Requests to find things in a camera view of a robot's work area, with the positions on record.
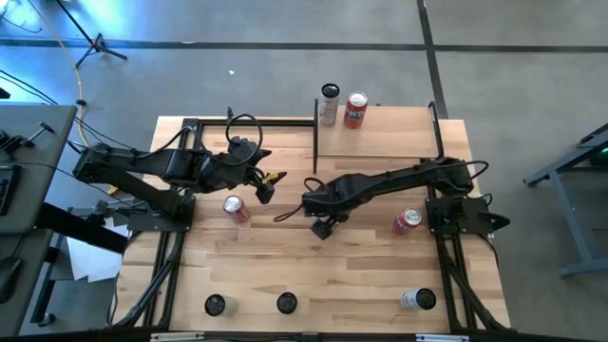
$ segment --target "gray metal stand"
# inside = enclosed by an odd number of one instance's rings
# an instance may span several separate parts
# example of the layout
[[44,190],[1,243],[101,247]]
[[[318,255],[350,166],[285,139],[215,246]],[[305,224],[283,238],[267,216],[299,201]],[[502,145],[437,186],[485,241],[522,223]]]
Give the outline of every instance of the gray metal stand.
[[560,269],[560,276],[571,276],[583,273],[608,270],[608,258],[599,256],[599,249],[591,227],[579,224],[576,207],[568,198],[561,181],[561,174],[568,172],[604,172],[601,167],[574,167],[589,159],[602,149],[608,147],[608,124],[580,140],[576,149],[550,163],[531,177],[523,179],[528,187],[534,187],[540,181],[549,180],[560,200],[561,210],[565,215],[572,239],[577,245],[581,262]]

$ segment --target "desk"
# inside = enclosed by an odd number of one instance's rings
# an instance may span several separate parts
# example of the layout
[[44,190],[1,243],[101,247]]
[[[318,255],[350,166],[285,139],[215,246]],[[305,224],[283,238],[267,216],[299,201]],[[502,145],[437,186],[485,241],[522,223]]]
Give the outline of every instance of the desk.
[[[183,119],[160,117],[152,148],[168,141],[181,128]],[[444,120],[440,126],[446,154],[470,160],[465,123]],[[257,131],[250,127],[234,127],[232,134],[255,140]],[[214,152],[227,147],[223,127],[205,127],[202,136],[207,148]],[[259,204],[255,189],[247,186],[197,195],[195,220],[186,235],[181,257],[171,330],[449,332],[435,239],[428,233],[426,223],[423,221],[422,226],[404,237],[390,232],[393,218],[404,208],[412,206],[424,210],[426,188],[373,199],[353,211],[349,221],[324,241],[309,229],[313,218],[304,218],[301,212],[283,222],[273,223],[273,217],[300,203],[300,196],[306,190],[302,181],[312,175],[312,146],[310,128],[264,128],[263,147],[273,150],[273,154],[261,161],[259,167],[265,172],[288,171],[267,205]],[[419,151],[430,146],[412,148]],[[344,173],[375,174],[417,162],[415,159],[319,157],[316,176],[329,181]],[[166,188],[161,180],[146,180]],[[252,213],[248,222],[234,224],[223,213],[222,204],[229,194],[243,197]],[[118,282],[119,304],[115,320],[127,313],[147,286],[158,238],[158,234],[143,233],[127,249]],[[492,251],[478,237],[463,236],[463,246],[472,288],[494,316],[508,326]],[[437,306],[428,312],[400,309],[400,295],[420,287],[428,287],[436,293]],[[277,296],[286,291],[298,297],[297,310],[291,315],[276,310]],[[159,307],[164,293],[162,288],[157,300]],[[204,300],[215,293],[236,298],[237,314],[228,318],[206,315]],[[459,316],[464,317],[460,292],[455,291],[455,295],[457,305],[461,307]]]
[[[75,115],[73,105],[0,105],[0,129],[11,136],[29,136],[38,130],[39,122],[45,122],[55,134],[43,133],[34,140],[35,147],[21,147],[13,156],[21,162],[57,166]],[[54,172],[49,167],[22,165],[9,212],[0,218],[0,257],[10,256],[22,234],[33,228]],[[0,336],[19,333],[52,235],[43,229],[24,237],[16,254],[23,259],[18,286],[9,301],[0,304]]]

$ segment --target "silver can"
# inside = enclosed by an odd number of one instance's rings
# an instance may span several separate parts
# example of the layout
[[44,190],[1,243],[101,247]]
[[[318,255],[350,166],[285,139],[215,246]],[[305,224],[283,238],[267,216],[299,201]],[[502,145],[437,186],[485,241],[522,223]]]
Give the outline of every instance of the silver can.
[[226,198],[224,201],[224,211],[236,223],[246,222],[251,217],[243,199],[235,195]]
[[335,84],[326,84],[321,87],[321,101],[319,103],[319,121],[324,126],[333,126],[338,112],[338,96],[340,87]]

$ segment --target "red soda can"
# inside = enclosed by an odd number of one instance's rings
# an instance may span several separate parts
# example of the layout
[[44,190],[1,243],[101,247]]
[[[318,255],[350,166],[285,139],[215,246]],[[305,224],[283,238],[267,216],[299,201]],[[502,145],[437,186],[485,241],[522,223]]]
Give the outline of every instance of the red soda can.
[[243,199],[235,195],[226,198],[224,201],[224,211],[236,223],[246,222],[251,217]]
[[346,101],[344,125],[348,128],[359,128],[368,109],[368,97],[361,91],[355,91]]
[[414,208],[408,208],[392,222],[392,232],[396,235],[403,235],[418,227],[421,221],[422,215],[420,215],[420,212]]

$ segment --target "gray table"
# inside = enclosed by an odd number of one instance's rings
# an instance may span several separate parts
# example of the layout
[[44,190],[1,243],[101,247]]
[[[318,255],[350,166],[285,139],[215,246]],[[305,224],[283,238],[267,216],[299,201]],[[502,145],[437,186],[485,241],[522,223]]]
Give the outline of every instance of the gray table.
[[[11,136],[29,136],[39,122],[48,124],[55,134],[43,133],[34,141],[34,148],[20,148],[13,156],[21,162],[57,166],[75,115],[73,105],[0,105],[0,129]],[[10,256],[22,235],[33,228],[54,174],[53,169],[44,166],[22,167],[9,212],[0,218],[0,257]],[[16,253],[23,259],[17,288],[9,301],[0,304],[0,336],[19,333],[52,235],[45,229],[30,231],[24,237]]]

